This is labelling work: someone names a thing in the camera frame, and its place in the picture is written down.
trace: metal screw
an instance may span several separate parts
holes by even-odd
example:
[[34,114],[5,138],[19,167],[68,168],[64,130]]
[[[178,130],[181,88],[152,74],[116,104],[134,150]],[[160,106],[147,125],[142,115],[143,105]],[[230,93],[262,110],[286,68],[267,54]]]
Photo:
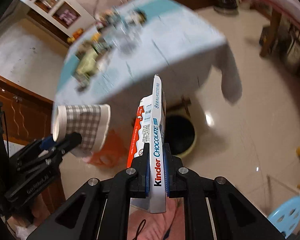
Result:
[[227,179],[225,177],[217,177],[217,182],[219,184],[225,184],[227,182]]
[[127,168],[127,169],[126,169],[126,173],[129,174],[129,175],[132,175],[132,174],[134,174],[135,172],[136,172],[136,169],[134,169],[134,168]]
[[180,172],[181,174],[187,174],[188,171],[189,171],[189,170],[188,170],[186,167],[181,167],[181,168],[179,168],[179,172]]
[[96,185],[97,183],[98,183],[98,179],[96,179],[96,178],[89,179],[89,181],[88,181],[88,184],[89,184],[90,186],[94,186],[94,185]]

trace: wooden cabinet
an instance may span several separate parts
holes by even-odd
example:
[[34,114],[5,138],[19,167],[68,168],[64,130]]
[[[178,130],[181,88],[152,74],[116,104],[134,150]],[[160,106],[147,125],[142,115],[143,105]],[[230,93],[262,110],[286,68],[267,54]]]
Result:
[[[10,142],[27,145],[34,139],[50,135],[51,100],[0,76],[0,102],[6,115]],[[66,199],[61,178],[50,184],[42,192],[42,197],[51,213],[64,203]]]

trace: tablecloth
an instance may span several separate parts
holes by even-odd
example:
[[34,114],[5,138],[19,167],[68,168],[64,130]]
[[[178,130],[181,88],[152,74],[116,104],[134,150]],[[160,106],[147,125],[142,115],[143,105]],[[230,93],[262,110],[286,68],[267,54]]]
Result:
[[172,0],[133,0],[119,8],[146,13],[147,22],[141,42],[132,54],[114,49],[107,66],[91,77],[89,87],[79,92],[72,76],[79,59],[75,52],[84,39],[95,33],[88,30],[74,45],[64,61],[55,106],[101,104],[111,106],[111,124],[130,142],[132,125],[140,100],[151,94],[154,75],[159,74],[167,105],[191,95],[209,76],[211,66],[222,73],[221,90],[226,100],[235,103],[242,94],[241,81],[231,49],[224,35],[190,9]]

